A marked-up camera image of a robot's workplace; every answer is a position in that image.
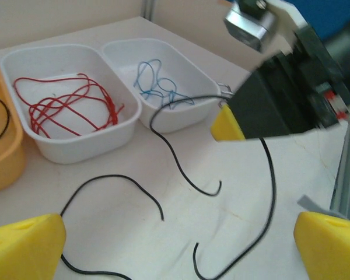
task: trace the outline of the red wire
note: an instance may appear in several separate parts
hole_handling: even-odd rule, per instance
[[[103,129],[107,128],[109,125],[118,124],[118,114],[124,108],[124,104],[122,104],[122,106],[118,109],[118,111],[116,111],[116,108],[115,108],[116,105],[114,104],[110,95],[107,93],[107,91],[105,90],[105,88],[103,86],[98,84],[95,80],[90,79],[84,73],[79,73],[78,75],[83,76],[83,78],[63,78],[63,79],[41,80],[41,79],[21,77],[21,78],[18,78],[14,81],[13,88],[14,88],[15,92],[17,93],[19,99],[24,104],[28,105],[28,107],[29,107],[31,129],[36,134],[39,134],[40,132],[42,132],[47,138],[51,138],[49,136],[49,134],[43,128],[43,124],[46,121],[51,121],[52,123],[56,124],[57,126],[63,128],[64,130],[67,130],[76,136],[80,136],[79,133],[77,133],[74,130],[60,124],[59,122],[57,122],[53,119],[53,117],[55,117],[57,114],[59,114],[64,109],[68,109],[69,111],[73,112],[74,114],[76,114],[77,116],[79,116],[80,118],[85,120],[88,124],[90,124],[95,129],[95,131],[103,130]],[[40,100],[38,103],[30,104],[21,96],[21,94],[19,93],[18,87],[17,87],[17,83],[19,81],[23,81],[23,80],[24,81],[41,82],[41,83],[54,83],[54,82],[63,82],[63,81],[72,81],[72,80],[79,81],[80,80],[80,81],[86,81],[87,84],[76,89],[71,94],[66,94],[66,95],[62,95],[59,97],[46,97],[46,98]],[[98,98],[98,97],[88,96],[88,93],[90,92],[90,88],[92,86],[97,86],[100,89],[100,91],[104,97],[103,99]],[[85,92],[82,94],[78,94],[82,89],[86,89]],[[92,121],[90,121],[87,117],[85,117],[84,115],[82,115],[81,113],[77,112],[75,109],[70,107],[70,105],[72,103],[75,103],[80,99],[90,99],[90,100],[97,100],[97,101],[103,102],[106,105],[108,112],[109,112],[109,116],[108,116],[106,123],[104,125],[102,125],[101,127],[98,127]],[[51,109],[56,109],[56,111],[51,113],[51,114],[47,114],[48,111]]]

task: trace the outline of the white plastic tray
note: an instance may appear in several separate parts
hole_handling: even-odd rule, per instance
[[[94,49],[76,44],[27,48],[8,54],[2,60],[1,67],[23,128],[36,141],[47,159],[56,163],[75,163],[118,148],[131,139],[142,110],[141,102]],[[75,136],[51,122],[44,123],[44,128],[51,139],[33,132],[29,126],[29,107],[19,99],[12,87],[15,79],[19,77],[57,79],[76,76],[78,73],[84,73],[101,84],[117,107],[124,104],[124,109],[118,115],[118,124],[93,132],[93,128],[86,125],[84,120],[64,110],[55,120],[77,131],[81,136]],[[17,85],[24,99],[33,104],[45,97],[70,94],[79,87],[78,83],[21,81]],[[91,89],[89,96],[102,95],[95,87]],[[102,125],[107,120],[108,111],[98,101],[80,100],[72,106],[97,125]]]
[[[134,87],[138,65],[142,61],[161,60],[160,76],[171,79],[182,95],[195,97],[221,93],[211,78],[170,44],[160,40],[139,38],[110,42],[103,47],[103,55],[131,92],[141,99],[143,112],[140,120],[146,127],[149,127],[153,113],[160,107],[160,100],[156,97],[145,100],[139,89]],[[152,74],[147,72],[142,80],[142,85],[147,88],[152,82]],[[217,100],[196,100],[192,106],[180,103],[173,110],[165,109],[157,115],[153,127],[161,133],[180,130],[205,119],[216,102]]]

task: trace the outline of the black wire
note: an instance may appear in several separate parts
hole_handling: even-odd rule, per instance
[[[189,101],[189,100],[198,100],[198,99],[211,99],[211,98],[216,98],[216,99],[224,99],[226,101],[229,100],[228,97],[225,96],[220,96],[220,95],[203,95],[203,96],[195,96],[195,97],[187,97],[187,98],[183,98],[183,99],[178,99],[172,102],[168,102],[167,104],[164,104],[161,108],[159,108],[152,116],[152,118],[150,119],[150,123],[149,123],[149,128],[150,130],[157,135],[159,138],[161,138],[169,147],[171,153],[173,154],[174,160],[176,162],[177,168],[179,169],[181,175],[183,175],[184,179],[187,180],[187,182],[189,183],[189,185],[191,185],[193,188],[195,188],[197,191],[199,191],[201,194],[204,195],[208,195],[210,197],[214,197],[217,196],[219,194],[219,192],[221,191],[222,188],[222,181],[219,181],[219,187],[218,190],[215,193],[208,193],[205,191],[202,191],[200,188],[198,188],[189,178],[188,176],[185,174],[185,172],[183,171],[183,169],[180,166],[179,160],[175,154],[174,148],[171,146],[170,142],[159,132],[157,132],[154,128],[153,128],[153,121],[154,119],[157,117],[157,115],[166,107],[169,107],[171,104],[174,103],[178,103],[178,102],[184,102],[184,101]]]
[[[263,230],[261,233],[258,235],[258,237],[240,254],[238,255],[221,273],[219,273],[216,277],[214,278],[206,278],[203,277],[197,267],[197,262],[196,262],[196,252],[198,248],[198,243],[194,246],[193,249],[193,267],[194,271],[197,274],[198,278],[201,280],[218,280],[221,279],[230,269],[232,269],[243,257],[245,257],[260,241],[262,241],[263,237],[267,233],[268,229],[271,226],[272,222],[272,217],[274,215],[274,210],[275,210],[275,203],[276,203],[276,180],[275,180],[275,172],[274,172],[274,164],[272,163],[272,158],[270,154],[270,150],[267,147],[266,142],[264,139],[260,138],[260,141],[262,143],[262,146],[264,148],[264,151],[266,152],[267,155],[267,160],[268,160],[268,165],[269,165],[269,170],[271,173],[271,182],[272,182],[272,201],[271,201],[271,207],[269,209],[269,214],[267,217],[266,224],[263,227]]]
[[[0,139],[1,139],[4,136],[4,134],[5,134],[6,130],[8,129],[8,127],[9,127],[9,122],[11,120],[11,115],[10,115],[11,112],[9,111],[9,109],[6,106],[6,104],[4,103],[4,101],[2,101],[1,99],[0,99],[0,103],[3,105],[3,107],[4,107],[5,111],[6,111],[6,124],[4,126],[4,129],[0,133]]]
[[[64,215],[64,213],[66,212],[66,210],[68,209],[68,207],[70,206],[70,203],[73,201],[73,199],[75,198],[75,196],[78,194],[78,192],[80,192],[80,190],[87,185],[88,183],[95,181],[95,180],[99,180],[99,179],[103,179],[103,178],[111,178],[111,177],[118,177],[118,178],[124,178],[127,179],[131,182],[133,182],[144,194],[146,194],[152,201],[155,202],[155,204],[158,206],[160,215],[161,215],[161,220],[164,220],[165,217],[163,216],[163,211],[162,211],[162,207],[159,204],[159,202],[150,194],[148,193],[138,182],[136,182],[134,179],[125,176],[125,175],[120,175],[120,174],[108,174],[108,175],[102,175],[102,176],[97,176],[95,178],[89,179],[88,181],[84,182],[71,196],[71,198],[69,199],[69,201],[66,203],[66,205],[64,206],[64,208],[61,211],[61,217]],[[125,280],[132,280],[130,277],[121,274],[121,273],[117,273],[117,272],[110,272],[110,271],[85,271],[79,268],[74,267],[64,256],[64,254],[61,255],[61,260],[64,262],[64,264],[72,271],[79,273],[79,274],[83,274],[83,275],[109,275],[109,276],[115,276],[115,277],[120,277],[123,278]]]

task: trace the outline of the table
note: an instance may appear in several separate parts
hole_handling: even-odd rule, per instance
[[[118,39],[164,40],[218,82],[237,87],[249,74],[242,68],[141,17],[0,50],[0,59],[23,47],[79,43],[101,50]],[[102,174],[137,180],[162,205],[119,178],[97,181],[74,200],[64,216],[64,253],[75,266],[110,270],[142,279],[197,279],[192,264],[215,276],[260,232],[271,202],[267,158],[259,141],[217,143],[209,132],[215,107],[204,122],[167,136],[188,176],[199,187],[222,191],[206,197],[187,184],[161,139],[138,124],[133,140],[120,149],[77,164],[43,158],[24,138],[23,176],[0,192],[0,226],[46,213],[59,213],[84,181]],[[329,207],[346,124],[327,131],[268,139],[276,172],[277,206],[264,240],[223,279],[308,279],[293,239],[296,201],[307,194]],[[59,264],[54,279],[102,279],[75,274]]]

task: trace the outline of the blue wire bundle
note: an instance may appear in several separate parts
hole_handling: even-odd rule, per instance
[[[155,67],[153,64],[158,63],[158,67],[155,70]],[[180,94],[177,92],[177,86],[176,84],[169,78],[160,78],[159,72],[162,68],[162,61],[159,59],[151,59],[149,61],[142,61],[138,64],[138,73],[137,78],[134,83],[134,87],[138,87],[140,90],[141,96],[144,97],[145,100],[147,100],[150,96],[157,96],[161,98],[161,106],[163,106],[165,103],[170,103],[176,101],[176,97],[181,98],[189,98],[189,96],[186,96],[184,94]],[[152,71],[152,83],[151,87],[148,90],[144,90],[140,84],[140,78],[142,77],[144,71],[146,69],[150,69]],[[163,86],[160,85],[160,82],[168,81],[172,85],[172,89],[165,89]],[[179,103],[187,103],[189,105],[194,105],[193,100],[187,100],[184,102],[178,102],[175,104],[172,104],[172,106],[169,106],[171,110],[175,109]]]

